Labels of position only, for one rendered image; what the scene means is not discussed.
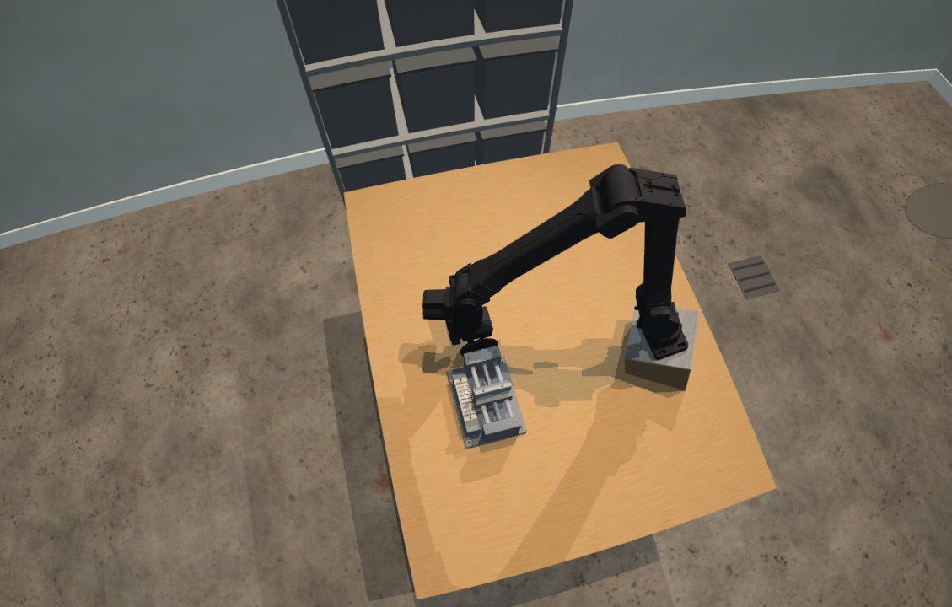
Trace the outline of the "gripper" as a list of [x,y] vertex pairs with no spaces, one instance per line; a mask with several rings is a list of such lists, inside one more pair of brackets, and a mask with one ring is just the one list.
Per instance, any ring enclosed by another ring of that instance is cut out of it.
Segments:
[[449,338],[451,338],[452,345],[459,345],[460,339],[463,339],[463,341],[475,341],[476,339],[483,339],[492,335],[492,322],[490,319],[490,314],[488,313],[486,306],[483,306],[482,308],[482,320],[480,318],[476,323],[473,324],[465,324],[461,322],[456,316],[456,325],[454,325],[452,315],[451,320],[445,320],[446,328],[448,328]]

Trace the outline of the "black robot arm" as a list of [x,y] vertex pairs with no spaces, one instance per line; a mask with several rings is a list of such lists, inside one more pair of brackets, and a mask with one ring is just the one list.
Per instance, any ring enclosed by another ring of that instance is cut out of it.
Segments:
[[680,218],[686,218],[679,178],[614,164],[589,184],[590,189],[553,218],[492,256],[451,274],[451,287],[424,291],[424,319],[451,320],[452,315],[454,325],[456,316],[465,324],[476,323],[492,295],[535,266],[598,231],[613,239],[645,222],[643,285],[635,289],[637,327],[642,328],[654,360],[686,351],[688,341],[671,301],[677,231]]

